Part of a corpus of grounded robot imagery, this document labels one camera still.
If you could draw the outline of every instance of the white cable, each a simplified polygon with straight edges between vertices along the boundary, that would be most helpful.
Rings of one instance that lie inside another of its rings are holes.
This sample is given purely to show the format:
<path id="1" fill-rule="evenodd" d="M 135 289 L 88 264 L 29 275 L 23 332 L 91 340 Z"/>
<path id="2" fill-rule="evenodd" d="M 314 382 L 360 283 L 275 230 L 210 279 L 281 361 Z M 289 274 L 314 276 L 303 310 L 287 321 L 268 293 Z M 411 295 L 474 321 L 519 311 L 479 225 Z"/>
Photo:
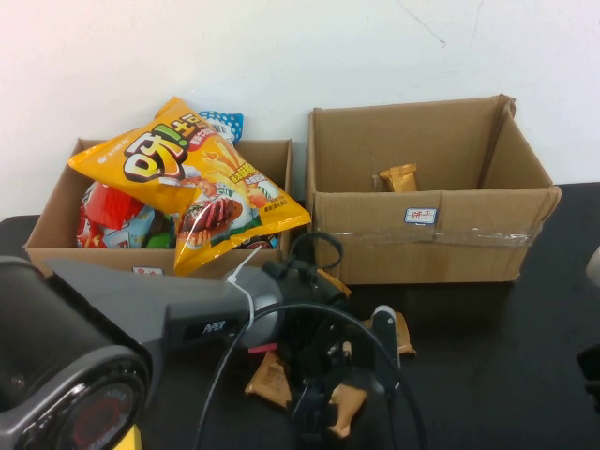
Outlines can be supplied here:
<path id="1" fill-rule="evenodd" d="M 227 282 L 230 283 L 232 286 L 235 286 L 238 291 L 240 291 L 241 293 L 243 293 L 246 298 L 247 298 L 247 307 L 249 310 L 249 318 L 247 320 L 247 330 L 250 329 L 250 327 L 252 326 L 252 324 L 254 324 L 254 299 L 252 299 L 252 295 L 250 295 L 250 292 L 246 291 L 243 287 L 241 287 L 239 284 L 237 284 L 237 274 L 240 273 L 240 270 L 242 270 L 242 267 L 244 267 L 244 265 L 246 265 L 246 263 L 248 261 L 250 261 L 254 255 L 256 255 L 258 253 L 258 251 L 261 248 L 255 248 L 254 251 L 252 251 L 252 253 L 250 253 L 247 258 L 245 258 L 242 262 L 239 263 L 239 265 L 237 267 L 235 267 L 235 270 L 233 271 L 233 273 L 231 275 L 229 275 L 227 277 Z"/>

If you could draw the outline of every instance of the potato chip bag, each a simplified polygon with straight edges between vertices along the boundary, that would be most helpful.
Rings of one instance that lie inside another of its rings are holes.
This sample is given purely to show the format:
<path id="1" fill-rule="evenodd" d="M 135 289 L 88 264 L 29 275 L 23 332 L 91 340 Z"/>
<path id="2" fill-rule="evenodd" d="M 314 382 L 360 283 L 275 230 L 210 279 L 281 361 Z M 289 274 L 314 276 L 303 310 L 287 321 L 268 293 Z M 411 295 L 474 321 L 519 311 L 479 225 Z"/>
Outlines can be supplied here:
<path id="1" fill-rule="evenodd" d="M 177 217 L 178 275 L 251 237 L 310 222 L 308 211 L 177 97 L 145 127 L 84 150 L 68 164 Z"/>

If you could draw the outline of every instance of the packing tape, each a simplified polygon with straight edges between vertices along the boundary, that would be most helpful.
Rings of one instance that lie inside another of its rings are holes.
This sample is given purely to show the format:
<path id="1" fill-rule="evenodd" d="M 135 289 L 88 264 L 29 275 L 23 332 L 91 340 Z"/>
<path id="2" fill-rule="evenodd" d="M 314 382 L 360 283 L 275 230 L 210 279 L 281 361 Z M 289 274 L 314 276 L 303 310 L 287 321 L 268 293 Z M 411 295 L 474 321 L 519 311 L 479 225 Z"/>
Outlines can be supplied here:
<path id="1" fill-rule="evenodd" d="M 528 232 L 490 232 L 479 228 L 471 228 L 463 232 L 327 232 L 342 240 L 351 237 L 361 243 L 371 245 L 410 244 L 418 242 L 436 242 L 440 244 L 457 244 L 481 247 L 529 247 L 542 231 L 538 228 Z"/>

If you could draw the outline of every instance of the blue snack bag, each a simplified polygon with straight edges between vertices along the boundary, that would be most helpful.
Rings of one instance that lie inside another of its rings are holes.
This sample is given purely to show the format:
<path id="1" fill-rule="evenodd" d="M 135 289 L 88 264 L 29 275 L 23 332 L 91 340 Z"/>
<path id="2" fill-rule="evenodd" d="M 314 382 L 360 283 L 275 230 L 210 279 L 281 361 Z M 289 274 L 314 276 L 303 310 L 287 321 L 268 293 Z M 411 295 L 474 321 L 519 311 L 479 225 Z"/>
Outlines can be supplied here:
<path id="1" fill-rule="evenodd" d="M 104 244 L 107 248 L 141 248 L 155 214 L 155 210 L 146 205 L 140 214 L 126 222 L 121 230 L 105 228 Z"/>
<path id="2" fill-rule="evenodd" d="M 213 126 L 215 131 L 234 145 L 242 139 L 244 115 L 241 113 L 227 114 L 217 111 L 200 111 L 200 117 Z"/>

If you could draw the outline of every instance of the red snack package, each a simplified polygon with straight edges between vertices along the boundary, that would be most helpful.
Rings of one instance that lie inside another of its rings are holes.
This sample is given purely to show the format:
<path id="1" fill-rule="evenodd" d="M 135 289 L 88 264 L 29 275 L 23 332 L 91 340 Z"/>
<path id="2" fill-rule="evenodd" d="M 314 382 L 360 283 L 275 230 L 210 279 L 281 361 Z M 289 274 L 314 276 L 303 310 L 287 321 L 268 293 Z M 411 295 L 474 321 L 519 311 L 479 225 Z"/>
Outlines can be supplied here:
<path id="1" fill-rule="evenodd" d="M 140 214 L 142 208 L 142 202 L 125 192 L 94 183 L 85 205 L 85 212 L 90 221 L 112 230 L 121 230 L 123 224 Z"/>

